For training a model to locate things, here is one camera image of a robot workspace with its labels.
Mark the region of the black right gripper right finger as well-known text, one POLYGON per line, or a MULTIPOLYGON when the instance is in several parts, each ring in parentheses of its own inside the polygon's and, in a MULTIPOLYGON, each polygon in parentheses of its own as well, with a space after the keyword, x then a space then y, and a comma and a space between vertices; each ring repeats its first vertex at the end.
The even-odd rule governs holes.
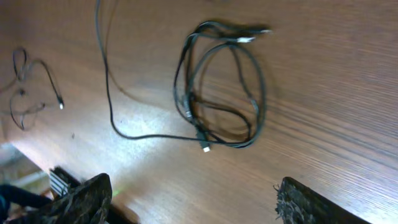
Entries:
POLYGON ((274 190, 275 211, 284 224, 369 224, 292 177, 274 190))

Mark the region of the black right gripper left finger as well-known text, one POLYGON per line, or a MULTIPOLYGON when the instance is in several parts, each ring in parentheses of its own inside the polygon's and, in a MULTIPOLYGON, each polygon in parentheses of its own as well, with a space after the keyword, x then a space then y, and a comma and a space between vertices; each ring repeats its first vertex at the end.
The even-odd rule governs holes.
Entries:
POLYGON ((113 190, 109 175, 98 174, 53 202, 9 221, 14 224, 104 224, 113 190))

